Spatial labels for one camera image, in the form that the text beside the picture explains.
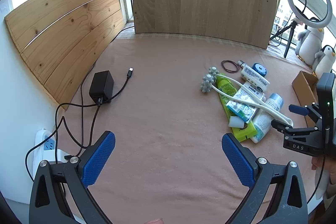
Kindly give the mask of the person's right hand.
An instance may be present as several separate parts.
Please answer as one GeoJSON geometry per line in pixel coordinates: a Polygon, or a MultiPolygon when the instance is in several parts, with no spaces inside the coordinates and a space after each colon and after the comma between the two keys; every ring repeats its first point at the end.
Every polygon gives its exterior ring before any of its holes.
{"type": "Polygon", "coordinates": [[[311,159],[311,169],[316,170],[317,168],[322,168],[329,172],[330,183],[335,184],[336,182],[336,162],[335,159],[327,156],[313,157],[311,159]]]}

